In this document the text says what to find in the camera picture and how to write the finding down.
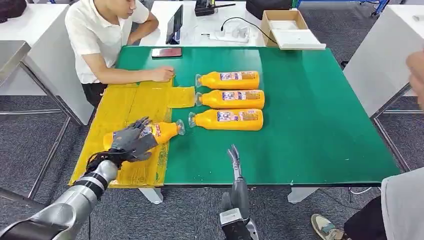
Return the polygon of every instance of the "yellow plastic bag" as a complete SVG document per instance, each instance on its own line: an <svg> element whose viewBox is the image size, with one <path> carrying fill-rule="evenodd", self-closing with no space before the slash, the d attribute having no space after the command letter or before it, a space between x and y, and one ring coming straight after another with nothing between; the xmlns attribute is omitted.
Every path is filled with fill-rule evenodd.
<svg viewBox="0 0 424 240"><path fill-rule="evenodd" d="M172 87L169 82L110 85L91 123L87 138L69 184L86 170L88 158L105 151L103 136L119 131L136 120L149 116L153 122L170 122L173 108L194 105L194 87ZM146 161L124 162L110 188L149 188L162 186L168 161L169 143L156 146Z"/></svg>

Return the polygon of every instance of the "orange bottle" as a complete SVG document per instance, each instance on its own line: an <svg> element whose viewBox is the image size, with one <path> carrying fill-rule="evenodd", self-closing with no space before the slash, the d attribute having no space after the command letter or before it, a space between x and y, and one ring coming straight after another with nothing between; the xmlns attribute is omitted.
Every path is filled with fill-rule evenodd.
<svg viewBox="0 0 424 240"><path fill-rule="evenodd" d="M202 113L188 114L188 125L213 130L258 131L264 124L264 116L260 109L209 109Z"/></svg>
<svg viewBox="0 0 424 240"><path fill-rule="evenodd" d="M196 106L207 105L214 109L263 109L265 94L262 90L213 90L196 93Z"/></svg>
<svg viewBox="0 0 424 240"><path fill-rule="evenodd" d="M257 89L259 73L257 71L210 72L206 75L196 74L196 87L206 86L210 89Z"/></svg>
<svg viewBox="0 0 424 240"><path fill-rule="evenodd" d="M181 119L176 122L157 122L150 123L147 125L140 136L145 136L147 134L153 134L154 139L158 144L164 144L168 142L175 135L184 135L186 133L186 129L184 127L184 123ZM108 133L103 137L103 147L108 150L111 148L112 142L114 141L114 133Z"/></svg>

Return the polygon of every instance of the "white desk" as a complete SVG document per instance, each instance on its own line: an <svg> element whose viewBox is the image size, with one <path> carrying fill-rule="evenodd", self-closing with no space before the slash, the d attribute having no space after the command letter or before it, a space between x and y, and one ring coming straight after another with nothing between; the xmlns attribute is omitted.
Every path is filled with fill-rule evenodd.
<svg viewBox="0 0 424 240"><path fill-rule="evenodd" d="M424 5L388 5L343 71L368 116L408 83L407 56L424 47L424 21L414 15Z"/></svg>
<svg viewBox="0 0 424 240"><path fill-rule="evenodd" d="M75 72L75 56L65 28L67 4L28 4L22 16L0 24L0 40L23 40L31 50L25 63L76 118L88 124L93 106ZM21 68L1 86L0 95L45 95Z"/></svg>
<svg viewBox="0 0 424 240"><path fill-rule="evenodd" d="M234 28L238 25L250 27L250 38L248 43L229 42L229 41L218 41L210 40L208 36L201 34L208 34L216 30L221 29L222 23L231 17L241 17L247 21L260 27L261 20L250 14L246 10L246 2L244 1L217 1L216 5L224 5L235 3L235 6L227 6L218 8L218 12L208 15L199 16L195 15L195 4L196 1L155 1L151 12L159 20L159 27L150 35L146 36L140 41L140 46L166 46L165 40L168 29L168 21L177 11L177 9L183 5L182 13L182 27L180 33L180 44L169 45L169 46L256 46L264 47L264 40L261 32L254 26L240 19L232 19L228 21L224 28Z"/></svg>

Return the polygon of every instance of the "black device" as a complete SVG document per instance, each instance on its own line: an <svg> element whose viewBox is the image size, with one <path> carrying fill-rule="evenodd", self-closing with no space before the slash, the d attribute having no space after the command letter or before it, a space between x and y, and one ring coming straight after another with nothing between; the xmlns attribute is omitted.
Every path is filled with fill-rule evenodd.
<svg viewBox="0 0 424 240"><path fill-rule="evenodd" d="M26 7L25 0L0 0L0 24L21 16Z"/></svg>
<svg viewBox="0 0 424 240"><path fill-rule="evenodd" d="M168 21L168 28L166 30L166 44L176 45L180 44L180 29L183 25L183 5L179 6L178 10Z"/></svg>
<svg viewBox="0 0 424 240"><path fill-rule="evenodd" d="M247 0L246 10L262 20L265 10L290 10L293 0Z"/></svg>
<svg viewBox="0 0 424 240"><path fill-rule="evenodd" d="M197 17L211 15L215 13L215 9L234 6L235 3L215 5L215 0L196 0L196 6L194 7L194 14Z"/></svg>

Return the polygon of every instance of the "sneaker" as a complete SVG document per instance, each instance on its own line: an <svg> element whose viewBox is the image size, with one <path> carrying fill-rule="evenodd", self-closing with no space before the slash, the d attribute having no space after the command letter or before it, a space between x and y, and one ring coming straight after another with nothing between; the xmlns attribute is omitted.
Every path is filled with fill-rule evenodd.
<svg viewBox="0 0 424 240"><path fill-rule="evenodd" d="M337 229L327 218L319 214L312 215L310 222L315 232L323 240L350 240L342 230Z"/></svg>

